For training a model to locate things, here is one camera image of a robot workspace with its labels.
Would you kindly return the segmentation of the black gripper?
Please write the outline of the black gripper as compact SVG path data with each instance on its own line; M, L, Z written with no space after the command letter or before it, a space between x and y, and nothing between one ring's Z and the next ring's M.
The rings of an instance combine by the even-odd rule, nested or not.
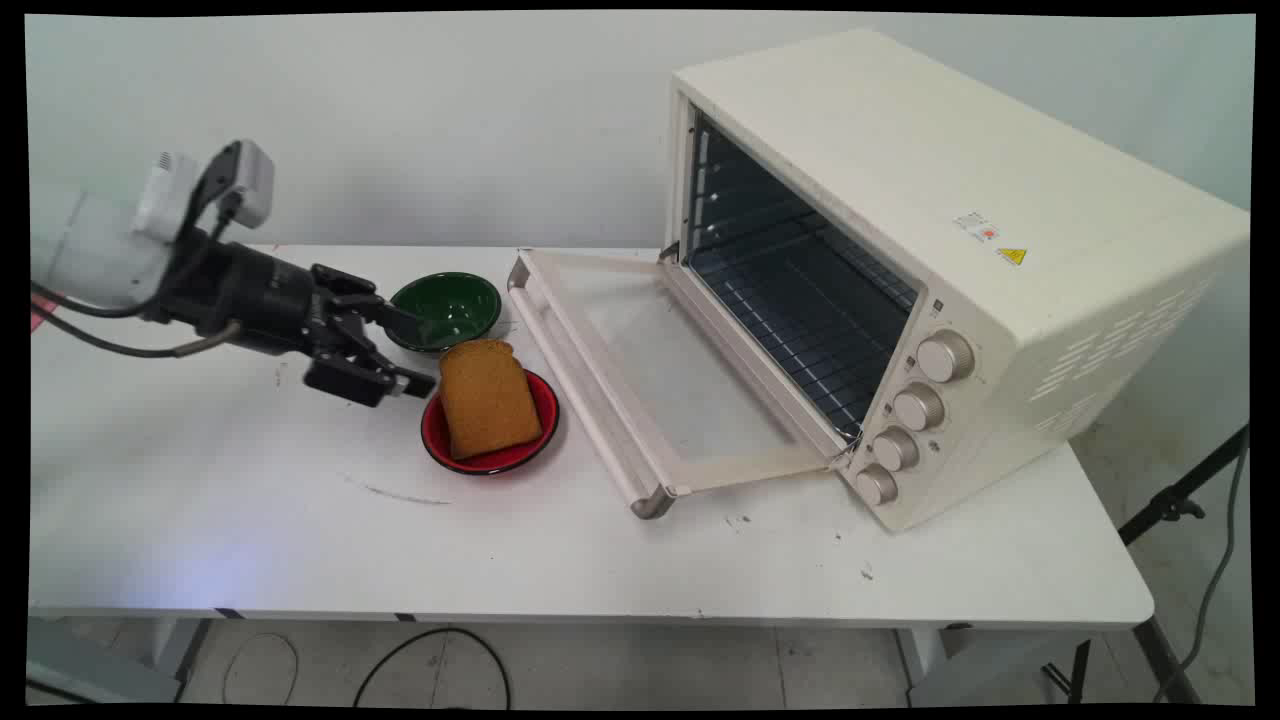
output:
M242 243L212 249L186 283L148 310L150 322L179 322L200 337L238 322L232 345L271 356L311 356L303 384L352 404L428 398L436 379L383 355L358 315L399 341L420 341L426 328L420 316L376 295L365 278L321 264L302 268Z

